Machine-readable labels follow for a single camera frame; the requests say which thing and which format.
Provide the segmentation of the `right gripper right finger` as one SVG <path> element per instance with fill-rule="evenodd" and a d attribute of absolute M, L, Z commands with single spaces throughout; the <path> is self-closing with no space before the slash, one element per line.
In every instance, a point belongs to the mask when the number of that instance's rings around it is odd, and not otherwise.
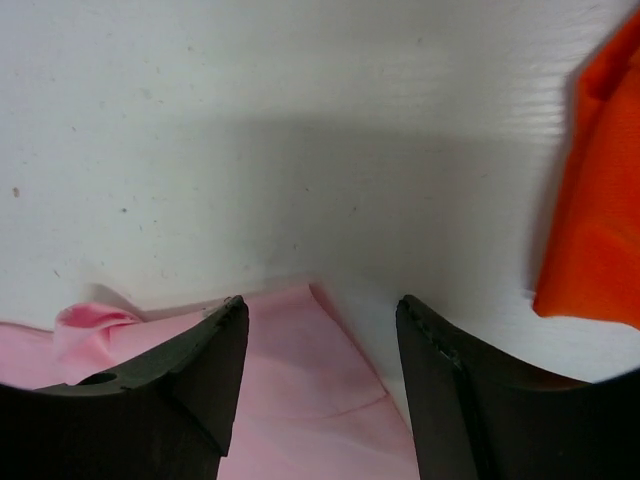
<path fill-rule="evenodd" d="M 637 370 L 596 383 L 558 375 L 412 295 L 396 331 L 421 478 L 638 478 Z"/>

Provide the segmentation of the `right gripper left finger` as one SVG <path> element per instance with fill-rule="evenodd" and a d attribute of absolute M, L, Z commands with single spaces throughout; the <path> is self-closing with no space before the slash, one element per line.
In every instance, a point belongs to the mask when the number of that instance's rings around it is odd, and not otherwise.
<path fill-rule="evenodd" d="M 232 437 L 244 299 L 75 386 L 1 388 L 4 479 L 214 479 Z"/>

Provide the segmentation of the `pink t shirt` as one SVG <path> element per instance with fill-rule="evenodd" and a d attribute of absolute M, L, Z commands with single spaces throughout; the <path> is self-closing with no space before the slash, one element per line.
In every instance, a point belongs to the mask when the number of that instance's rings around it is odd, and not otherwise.
<path fill-rule="evenodd" d="M 414 479 L 413 440 L 369 362 L 316 288 L 253 297 L 224 479 Z M 76 384 L 202 320 L 152 321 L 98 303 L 63 310 L 50 331 L 1 327 L 1 380 Z"/>

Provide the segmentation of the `orange t shirt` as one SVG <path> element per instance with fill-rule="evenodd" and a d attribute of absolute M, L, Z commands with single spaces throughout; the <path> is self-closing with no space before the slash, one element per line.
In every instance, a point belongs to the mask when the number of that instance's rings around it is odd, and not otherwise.
<path fill-rule="evenodd" d="M 639 325 L 639 16 L 574 88 L 567 156 L 533 309 Z"/>

